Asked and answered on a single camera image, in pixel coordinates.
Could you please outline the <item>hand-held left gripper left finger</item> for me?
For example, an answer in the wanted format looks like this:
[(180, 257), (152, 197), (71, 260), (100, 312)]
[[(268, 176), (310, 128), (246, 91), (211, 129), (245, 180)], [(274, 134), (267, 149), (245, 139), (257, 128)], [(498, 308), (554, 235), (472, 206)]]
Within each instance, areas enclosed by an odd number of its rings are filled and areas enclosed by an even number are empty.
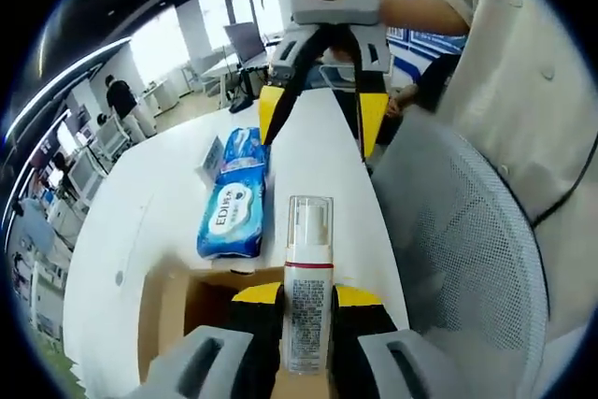
[(247, 287), (221, 326), (201, 325), (151, 362), (127, 398), (269, 398), (280, 366), (280, 282)]

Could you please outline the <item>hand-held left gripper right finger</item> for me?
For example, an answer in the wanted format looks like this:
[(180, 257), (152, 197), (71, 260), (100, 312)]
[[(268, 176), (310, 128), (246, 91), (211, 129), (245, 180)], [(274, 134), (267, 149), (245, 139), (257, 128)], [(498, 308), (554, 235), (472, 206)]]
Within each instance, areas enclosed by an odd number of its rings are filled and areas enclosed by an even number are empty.
[(333, 288), (330, 372), (338, 398), (466, 398), (455, 363), (420, 334), (399, 330), (381, 300)]

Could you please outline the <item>person's right hand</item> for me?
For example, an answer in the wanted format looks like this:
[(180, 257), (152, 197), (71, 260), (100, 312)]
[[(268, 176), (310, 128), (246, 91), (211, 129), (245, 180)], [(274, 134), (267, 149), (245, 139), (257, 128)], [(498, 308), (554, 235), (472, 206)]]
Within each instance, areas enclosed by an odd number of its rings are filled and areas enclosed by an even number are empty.
[(330, 55), (330, 58), (337, 63), (355, 64), (359, 59), (355, 46), (349, 40), (341, 40), (340, 42), (336, 42), (331, 45), (327, 51)]

